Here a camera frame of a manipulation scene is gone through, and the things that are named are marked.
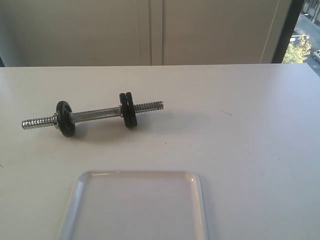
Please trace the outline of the chrome threaded dumbbell bar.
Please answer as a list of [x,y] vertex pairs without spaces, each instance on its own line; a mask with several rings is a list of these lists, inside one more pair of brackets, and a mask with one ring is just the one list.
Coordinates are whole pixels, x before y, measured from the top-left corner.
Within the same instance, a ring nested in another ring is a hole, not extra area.
[[[164,102],[153,101],[141,104],[134,104],[134,108],[135,115],[147,112],[161,111],[164,109]],[[69,114],[69,118],[74,124],[117,117],[123,118],[121,113],[121,105],[111,108],[103,108],[76,113],[71,112]],[[56,110],[51,116],[26,119],[21,122],[21,127],[24,130],[45,128],[50,126],[54,126],[55,128],[59,129],[57,123]]]

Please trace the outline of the white rectangular tray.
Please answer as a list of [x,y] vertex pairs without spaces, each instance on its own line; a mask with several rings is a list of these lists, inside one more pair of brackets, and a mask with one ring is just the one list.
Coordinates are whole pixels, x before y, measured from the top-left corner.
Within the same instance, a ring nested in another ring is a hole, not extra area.
[[61,240],[206,240],[201,182],[187,171],[87,171]]

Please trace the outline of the black window frame post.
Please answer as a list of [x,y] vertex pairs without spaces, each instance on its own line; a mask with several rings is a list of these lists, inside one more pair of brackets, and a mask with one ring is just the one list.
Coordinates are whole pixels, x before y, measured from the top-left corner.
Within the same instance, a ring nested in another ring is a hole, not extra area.
[[290,43],[290,38],[300,16],[300,12],[303,8],[304,0],[292,0],[286,14],[284,24],[278,39],[271,63],[281,64],[288,45]]

